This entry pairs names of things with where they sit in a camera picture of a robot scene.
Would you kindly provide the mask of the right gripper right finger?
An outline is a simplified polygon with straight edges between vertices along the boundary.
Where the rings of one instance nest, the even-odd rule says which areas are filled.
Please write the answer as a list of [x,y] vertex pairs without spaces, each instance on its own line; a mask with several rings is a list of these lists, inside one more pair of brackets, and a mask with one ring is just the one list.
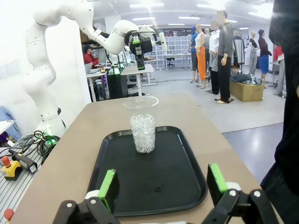
[[246,194],[236,182],[226,182],[216,163],[210,163],[207,186],[214,204],[203,220],[204,224],[228,224],[240,217],[245,224],[277,224],[275,211],[262,189]]

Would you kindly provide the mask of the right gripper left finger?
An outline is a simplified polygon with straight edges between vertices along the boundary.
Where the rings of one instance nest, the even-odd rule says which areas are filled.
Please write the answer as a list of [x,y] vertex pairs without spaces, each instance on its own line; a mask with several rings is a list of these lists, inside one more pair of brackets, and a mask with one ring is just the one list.
[[106,172],[99,190],[86,194],[81,203],[73,200],[61,202],[54,224],[118,224],[114,216],[115,203],[120,192],[120,183],[115,169]]

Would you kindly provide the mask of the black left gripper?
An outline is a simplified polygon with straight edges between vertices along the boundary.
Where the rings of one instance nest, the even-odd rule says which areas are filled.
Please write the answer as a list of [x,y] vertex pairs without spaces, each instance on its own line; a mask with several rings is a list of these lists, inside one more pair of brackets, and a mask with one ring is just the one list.
[[144,70],[144,53],[149,53],[153,50],[152,37],[153,32],[150,31],[135,31],[127,32],[127,46],[131,53],[135,55],[138,70]]

